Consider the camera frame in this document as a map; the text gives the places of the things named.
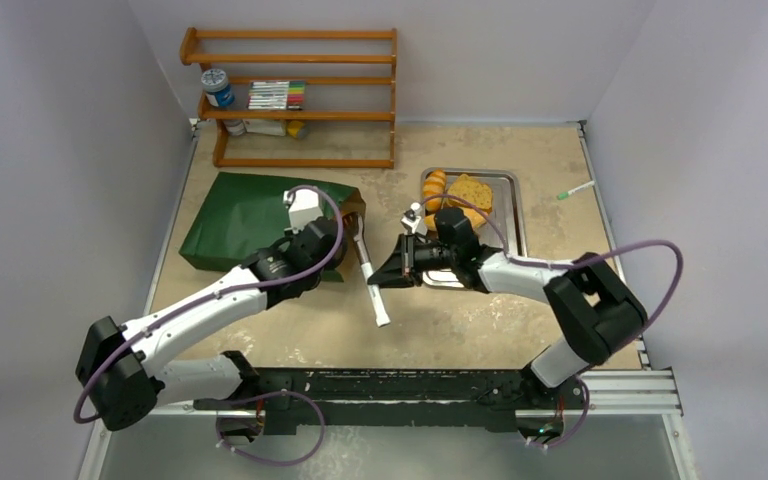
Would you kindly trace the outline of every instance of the wire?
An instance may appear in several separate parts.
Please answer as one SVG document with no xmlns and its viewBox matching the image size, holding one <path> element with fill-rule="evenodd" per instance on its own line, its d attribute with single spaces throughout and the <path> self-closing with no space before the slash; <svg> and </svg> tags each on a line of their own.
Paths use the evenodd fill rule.
<svg viewBox="0 0 768 480">
<path fill-rule="evenodd" d="M 590 411 L 590 389 L 587 388 L 587 384 L 584 383 L 584 380 L 581 379 L 581 376 L 576 375 L 575 381 L 578 382 L 579 386 L 581 387 L 582 395 L 584 395 L 584 405 L 581 407 L 581 415 L 579 415 L 578 420 L 575 421 L 572 427 L 570 427 L 568 432 L 564 432 L 563 435 L 560 436 L 557 440 L 551 443 L 544 443 L 540 445 L 541 448 L 549 449 L 549 448 L 555 448 L 563 445 L 567 441 L 569 441 L 570 438 L 572 438 L 573 435 L 575 435 L 576 432 L 581 428 L 582 425 L 584 425 L 584 420 L 587 418 L 587 412 Z"/>
<path fill-rule="evenodd" d="M 289 190 L 289 193 L 292 196 L 293 194 L 295 194 L 295 192 L 299 190 L 312 190 L 313 192 L 316 192 L 316 194 L 318 194 L 321 198 L 323 198 L 331 207 L 331 211 L 334 212 L 335 218 L 339 218 L 340 208 L 337 206 L 337 203 L 334 201 L 334 199 L 332 199 L 327 193 L 320 190 L 319 188 L 316 188 L 310 185 L 299 185 L 299 186 L 293 187 L 292 189 Z M 152 322 L 148 327 L 145 328 L 145 330 L 137 332 L 133 337 L 126 340 L 124 343 L 122 343 L 122 345 L 120 345 L 117 349 L 115 349 L 113 353 L 111 353 L 103 362 L 101 362 L 101 365 L 99 365 L 98 368 L 95 370 L 95 372 L 93 372 L 93 374 L 90 375 L 89 380 L 87 380 L 87 383 L 84 385 L 84 389 L 81 391 L 80 395 L 78 395 L 78 402 L 76 403 L 75 410 L 72 413 L 72 419 L 76 423 L 84 424 L 84 423 L 94 422 L 95 420 L 98 420 L 99 418 L 101 418 L 101 415 L 99 413 L 96 413 L 89 417 L 84 417 L 81 415 L 81 410 L 84 407 L 84 403 L 86 403 L 87 398 L 90 395 L 90 392 L 98 383 L 99 379 L 101 378 L 101 375 L 103 375 L 104 372 L 106 372 L 110 368 L 110 366 L 113 365 L 113 363 L 115 363 L 116 360 L 128 349 L 130 349 L 135 343 L 142 340 L 143 338 L 146 338 L 151 334 L 152 331 L 157 330 L 158 328 L 160 328 L 170 320 L 200 305 L 203 305 L 211 300 L 216 299 L 217 296 L 221 297 L 229 293 L 239 292 L 242 290 L 251 290 L 254 288 L 268 288 L 268 287 L 275 287 L 278 285 L 284 285 L 287 283 L 295 282 L 307 276 L 313 275 L 314 273 L 317 273 L 318 271 L 322 270 L 325 267 L 325 265 L 328 262 L 330 262 L 332 258 L 334 258 L 334 255 L 337 254 L 337 250 L 340 249 L 340 244 L 343 241 L 343 222 L 338 220 L 336 223 L 337 223 L 337 237 L 336 237 L 337 240 L 334 242 L 334 246 L 331 247 L 331 250 L 329 250 L 328 253 L 325 255 L 325 257 L 322 260 L 320 260 L 316 265 L 302 272 L 296 273 L 294 275 L 290 275 L 289 277 L 286 277 L 286 278 L 280 278 L 276 280 L 266 280 L 263 282 L 250 283 L 247 285 L 234 285 L 231 287 L 220 289 L 218 292 L 216 292 L 216 294 L 208 294 L 202 297 L 198 297 L 196 299 L 193 299 L 185 303 L 184 305 L 181 305 L 175 310 L 172 310 L 166 315 L 163 315 L 162 317 Z M 322 421 L 322 428 L 324 429 L 325 421 L 321 415 L 320 415 L 320 419 Z"/>
<path fill-rule="evenodd" d="M 244 400 L 231 400 L 225 403 L 228 406 L 245 405 L 247 403 L 260 402 L 262 400 L 267 400 L 269 398 L 283 397 L 285 395 L 290 397 L 295 397 L 295 398 L 298 398 L 299 400 L 304 401 L 305 403 L 310 405 L 311 408 L 313 408 L 313 411 L 316 413 L 316 416 L 319 417 L 319 438 L 316 439 L 316 444 L 314 444 L 313 448 L 311 448 L 306 454 L 294 460 L 272 460 L 270 458 L 259 457 L 257 455 L 246 452 L 245 450 L 240 450 L 239 448 L 228 443 L 228 440 L 222 435 L 222 430 L 219 427 L 219 422 L 220 420 L 222 420 L 223 417 L 218 417 L 216 419 L 216 437 L 219 439 L 219 442 L 216 444 L 216 447 L 217 448 L 225 447 L 231 453 L 235 453 L 241 457 L 248 458 L 249 460 L 254 460 L 255 462 L 262 463 L 264 465 L 269 465 L 270 467 L 292 467 L 293 465 L 298 465 L 304 462 L 305 460 L 309 459 L 310 457 L 312 457 L 317 452 L 317 450 L 319 450 L 319 447 L 322 446 L 322 442 L 325 440 L 325 415 L 322 413 L 322 409 L 319 408 L 319 405 L 317 405 L 316 402 L 311 400 L 310 397 L 306 395 L 302 395 L 301 393 L 291 392 L 288 390 L 281 390 L 280 392 L 264 393 L 263 395 L 258 395 L 256 397 L 246 398 Z"/>
<path fill-rule="evenodd" d="M 657 320 L 658 317 L 661 316 L 661 313 L 663 313 L 664 309 L 667 307 L 667 304 L 670 303 L 670 300 L 672 299 L 673 294 L 675 293 L 676 288 L 678 287 L 678 282 L 681 279 L 681 274 L 684 271 L 684 255 L 681 253 L 681 249 L 679 249 L 675 243 L 669 240 L 644 240 L 641 242 L 634 242 L 628 245 L 624 245 L 622 247 L 617 247 L 606 253 L 603 253 L 601 255 L 596 255 L 594 257 L 590 257 L 586 260 L 583 260 L 577 263 L 553 263 L 553 262 L 540 261 L 540 260 L 522 260 L 510 254 L 510 252 L 508 251 L 508 239 L 505 238 L 505 235 L 502 233 L 502 230 L 499 228 L 499 226 L 496 225 L 490 219 L 490 216 L 487 215 L 487 212 L 478 208 L 476 205 L 464 200 L 463 198 L 457 197 L 455 195 L 449 195 L 448 193 L 438 193 L 435 195 L 430 195 L 428 197 L 425 197 L 425 199 L 423 199 L 420 202 L 420 205 L 434 198 L 453 199 L 475 210 L 475 212 L 481 215 L 484 218 L 484 220 L 487 222 L 487 224 L 493 228 L 493 231 L 496 232 L 496 235 L 499 236 L 499 240 L 502 242 L 502 250 L 505 256 L 508 258 L 508 260 L 510 260 L 510 262 L 513 263 L 514 265 L 519 265 L 522 267 L 548 268 L 550 270 L 577 270 L 580 268 L 586 268 L 591 265 L 595 265 L 599 262 L 604 262 L 609 258 L 613 258 L 625 253 L 633 252 L 635 250 L 641 250 L 643 248 L 661 246 L 661 247 L 667 247 L 670 250 L 672 250 L 673 254 L 675 254 L 675 257 L 676 257 L 676 269 L 675 269 L 675 273 L 673 274 L 673 279 L 672 281 L 670 281 L 669 287 L 667 287 L 667 292 L 664 294 L 664 297 L 661 299 L 661 302 L 658 304 L 658 306 L 655 307 L 655 310 L 652 311 L 652 315 L 649 316 L 649 319 L 646 321 L 646 323 L 643 324 L 640 331 L 635 333 L 631 337 L 629 337 L 625 342 L 622 343 L 622 346 L 617 350 L 625 348 L 629 343 L 633 342 L 635 338 L 642 335 L 643 332 L 645 332 L 650 326 L 652 326 L 652 324 L 655 323 L 655 320 Z M 558 445 L 565 443 L 569 439 L 569 437 L 571 437 L 573 434 L 575 434 L 575 432 L 579 430 L 579 428 L 581 428 L 581 425 L 584 423 L 584 419 L 587 418 L 587 411 L 590 409 L 590 390 L 587 389 L 587 385 L 584 383 L 584 380 L 582 380 L 582 378 L 580 377 L 580 374 L 586 372 L 587 370 L 590 370 L 592 367 L 593 365 L 589 365 L 587 368 L 579 372 L 579 375 L 575 376 L 576 381 L 581 386 L 585 395 L 584 410 L 582 411 L 581 416 L 578 417 L 578 421 L 575 422 L 575 425 L 573 425 L 572 428 L 570 428 L 570 431 L 567 434 L 563 435 L 561 438 L 559 438 L 555 442 L 552 442 L 551 444 L 546 444 L 545 448 L 549 448 L 550 446 L 556 447 Z"/>
</svg>

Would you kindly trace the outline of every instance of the shelf rung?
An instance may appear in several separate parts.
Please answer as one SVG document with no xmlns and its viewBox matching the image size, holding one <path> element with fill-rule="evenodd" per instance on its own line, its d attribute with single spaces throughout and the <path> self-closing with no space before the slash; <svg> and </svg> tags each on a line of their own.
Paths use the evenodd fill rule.
<svg viewBox="0 0 768 480">
<path fill-rule="evenodd" d="M 391 64 L 391 55 L 248 55 L 236 53 L 191 53 L 188 63 L 359 63 Z"/>
<path fill-rule="evenodd" d="M 264 80 L 302 80 L 308 85 L 390 85 L 393 80 L 390 77 L 290 77 L 290 76 L 262 76 L 242 77 L 231 76 L 229 79 L 235 85 L 245 85 L 251 82 Z"/>
<path fill-rule="evenodd" d="M 384 159 L 331 158 L 223 158 L 217 167 L 304 167 L 304 168 L 393 168 L 393 161 Z"/>
<path fill-rule="evenodd" d="M 390 122 L 394 115 L 390 112 L 322 112 L 308 110 L 207 110 L 204 118 L 216 120 L 235 120 L 245 118 L 265 118 L 271 120 L 334 120 L 346 122 Z"/>
<path fill-rule="evenodd" d="M 306 39 L 306 40 L 390 40 L 392 30 L 196 30 L 197 38 Z"/>
</svg>

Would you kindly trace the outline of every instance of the bread roll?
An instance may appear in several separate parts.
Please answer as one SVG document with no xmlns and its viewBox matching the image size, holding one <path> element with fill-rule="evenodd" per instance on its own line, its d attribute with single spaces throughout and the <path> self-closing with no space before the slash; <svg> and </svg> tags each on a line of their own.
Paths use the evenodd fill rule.
<svg viewBox="0 0 768 480">
<path fill-rule="evenodd" d="M 434 170 L 427 177 L 425 177 L 425 183 L 422 184 L 422 199 L 430 197 L 431 195 L 439 195 L 446 190 L 446 172 L 443 170 Z M 425 210 L 429 213 L 434 213 L 440 210 L 443 206 L 442 198 L 433 198 L 425 202 Z"/>
</svg>

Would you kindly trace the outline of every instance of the metal tray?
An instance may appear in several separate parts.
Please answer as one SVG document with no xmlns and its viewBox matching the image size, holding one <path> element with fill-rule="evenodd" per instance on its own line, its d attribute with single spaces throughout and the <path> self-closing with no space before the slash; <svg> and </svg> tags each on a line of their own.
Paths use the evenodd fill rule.
<svg viewBox="0 0 768 480">
<path fill-rule="evenodd" d="M 419 178 L 419 192 L 422 197 L 422 184 L 425 179 L 437 168 L 429 168 L 422 172 Z M 522 216 L 522 195 L 519 190 L 519 180 L 516 175 L 507 170 L 485 170 L 469 168 L 443 168 L 446 172 L 446 189 L 454 181 L 466 173 L 476 180 L 490 185 L 493 189 L 493 211 L 489 213 L 490 219 L 499 226 L 505 234 L 511 253 L 526 256 L 525 221 Z M 492 247 L 502 248 L 502 242 L 489 225 L 482 225 L 476 231 L 481 243 Z M 425 272 L 422 281 L 429 287 L 438 288 L 463 288 L 455 274 L 449 270 Z"/>
</svg>

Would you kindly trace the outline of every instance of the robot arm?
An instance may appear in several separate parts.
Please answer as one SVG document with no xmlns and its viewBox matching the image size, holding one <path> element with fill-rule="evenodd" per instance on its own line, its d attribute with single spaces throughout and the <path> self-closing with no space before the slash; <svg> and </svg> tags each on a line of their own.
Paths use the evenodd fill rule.
<svg viewBox="0 0 768 480">
<path fill-rule="evenodd" d="M 601 365 L 647 321 L 643 306 L 606 262 L 571 268 L 595 254 L 554 262 L 554 268 L 532 266 L 546 262 L 508 256 L 498 248 L 481 245 L 458 208 L 437 213 L 439 240 L 428 240 L 417 233 L 422 220 L 416 215 L 418 205 L 411 207 L 402 220 L 409 233 L 399 236 L 393 254 L 369 283 L 381 288 L 419 286 L 423 272 L 449 268 L 468 289 L 548 303 L 563 337 L 523 369 L 523 377 L 535 387 L 555 388 L 582 370 Z M 590 296 L 598 297 L 592 305 Z"/>
<path fill-rule="evenodd" d="M 89 391 L 108 429 L 128 427 L 159 405 L 228 398 L 247 378 L 256 376 L 239 352 L 206 360 L 173 359 L 219 329 L 315 288 L 321 272 L 274 283 L 314 267 L 338 241 L 341 246 L 325 268 L 342 261 L 346 245 L 337 238 L 337 222 L 323 216 L 317 194 L 300 190 L 285 203 L 291 224 L 285 236 L 257 250 L 217 282 L 151 315 L 122 325 L 106 317 L 90 326 L 75 372 L 84 386 L 114 351 L 131 342 Z M 249 288 L 255 284 L 264 286 Z M 165 317 L 171 320 L 150 329 Z"/>
</svg>

